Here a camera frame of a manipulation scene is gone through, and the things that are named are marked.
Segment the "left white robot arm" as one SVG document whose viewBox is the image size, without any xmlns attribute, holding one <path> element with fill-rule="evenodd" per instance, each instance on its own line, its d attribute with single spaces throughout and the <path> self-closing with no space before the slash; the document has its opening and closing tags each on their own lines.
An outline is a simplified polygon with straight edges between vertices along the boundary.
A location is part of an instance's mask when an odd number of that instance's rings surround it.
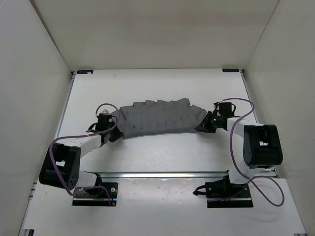
<svg viewBox="0 0 315 236">
<path fill-rule="evenodd" d="M 39 182 L 44 185 L 65 189 L 68 193 L 77 187 L 86 188 L 93 196 L 103 190 L 103 183 L 98 180 L 98 174 L 80 171 L 80 161 L 83 156 L 108 142 L 115 142 L 123 136 L 118 128 L 118 117 L 101 113 L 97 123 L 91 125 L 84 135 L 67 136 L 70 142 L 63 144 L 58 138 L 47 150 L 39 174 Z"/>
</svg>

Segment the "grey pleated skirt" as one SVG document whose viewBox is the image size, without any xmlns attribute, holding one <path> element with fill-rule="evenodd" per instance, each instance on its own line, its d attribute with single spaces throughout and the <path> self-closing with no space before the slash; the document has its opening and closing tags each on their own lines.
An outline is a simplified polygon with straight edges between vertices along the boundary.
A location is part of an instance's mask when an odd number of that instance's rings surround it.
<svg viewBox="0 0 315 236">
<path fill-rule="evenodd" d="M 182 98 L 175 101 L 134 102 L 112 114 L 119 117 L 118 128 L 124 134 L 124 139 L 130 139 L 168 133 L 194 133 L 207 111 Z"/>
</svg>

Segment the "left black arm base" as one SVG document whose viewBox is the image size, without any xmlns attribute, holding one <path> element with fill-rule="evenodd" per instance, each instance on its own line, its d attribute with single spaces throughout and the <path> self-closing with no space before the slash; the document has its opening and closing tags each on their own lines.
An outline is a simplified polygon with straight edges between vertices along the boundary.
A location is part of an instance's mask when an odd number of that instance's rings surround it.
<svg viewBox="0 0 315 236">
<path fill-rule="evenodd" d="M 96 186 L 103 188 L 82 189 L 75 188 L 72 198 L 72 206 L 80 207 L 116 207 L 119 190 L 117 178 L 98 176 Z"/>
</svg>

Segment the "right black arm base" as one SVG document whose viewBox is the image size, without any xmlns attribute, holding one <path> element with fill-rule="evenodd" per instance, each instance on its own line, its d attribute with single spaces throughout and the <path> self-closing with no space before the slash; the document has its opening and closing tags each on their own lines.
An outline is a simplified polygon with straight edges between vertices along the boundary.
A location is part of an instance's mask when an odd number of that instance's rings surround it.
<svg viewBox="0 0 315 236">
<path fill-rule="evenodd" d="M 205 182 L 193 195 L 206 196 L 207 208 L 252 208 L 252 197 L 246 184 L 231 183 L 229 177 Z"/>
</svg>

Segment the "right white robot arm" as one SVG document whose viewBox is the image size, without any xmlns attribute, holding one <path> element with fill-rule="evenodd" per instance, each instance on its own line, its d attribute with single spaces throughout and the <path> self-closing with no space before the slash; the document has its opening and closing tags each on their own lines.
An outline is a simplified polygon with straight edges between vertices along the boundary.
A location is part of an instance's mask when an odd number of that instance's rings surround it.
<svg viewBox="0 0 315 236">
<path fill-rule="evenodd" d="M 196 131 L 215 133 L 221 128 L 230 132 L 229 148 L 234 168 L 227 171 L 228 180 L 220 185 L 221 193 L 232 197 L 238 192 L 238 185 L 247 183 L 256 174 L 280 165 L 283 152 L 275 125 L 254 123 L 245 116 L 235 116 L 236 106 L 231 102 L 217 102 L 209 111 Z M 233 136 L 243 138 L 243 159 L 237 163 L 233 152 Z"/>
</svg>

